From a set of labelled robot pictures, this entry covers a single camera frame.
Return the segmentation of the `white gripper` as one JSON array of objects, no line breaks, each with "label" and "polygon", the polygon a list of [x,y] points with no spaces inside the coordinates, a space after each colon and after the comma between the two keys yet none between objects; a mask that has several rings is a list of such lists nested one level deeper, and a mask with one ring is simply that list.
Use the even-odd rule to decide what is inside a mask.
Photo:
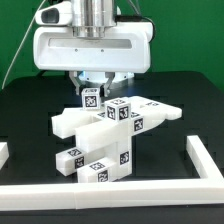
[{"label": "white gripper", "polygon": [[77,38],[71,27],[40,27],[34,35],[34,62],[39,69],[70,71],[77,95],[84,88],[77,71],[106,72],[102,95],[107,97],[114,72],[148,70],[152,36],[150,22],[118,22],[100,39]]}]

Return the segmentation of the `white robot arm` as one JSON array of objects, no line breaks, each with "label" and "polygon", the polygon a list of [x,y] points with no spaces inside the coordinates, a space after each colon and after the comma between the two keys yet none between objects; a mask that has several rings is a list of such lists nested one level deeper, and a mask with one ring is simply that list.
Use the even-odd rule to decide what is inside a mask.
[{"label": "white robot arm", "polygon": [[154,25],[117,13],[114,0],[63,0],[35,14],[35,65],[62,70],[80,93],[80,72],[91,73],[103,96],[118,73],[144,73],[151,64]]}]

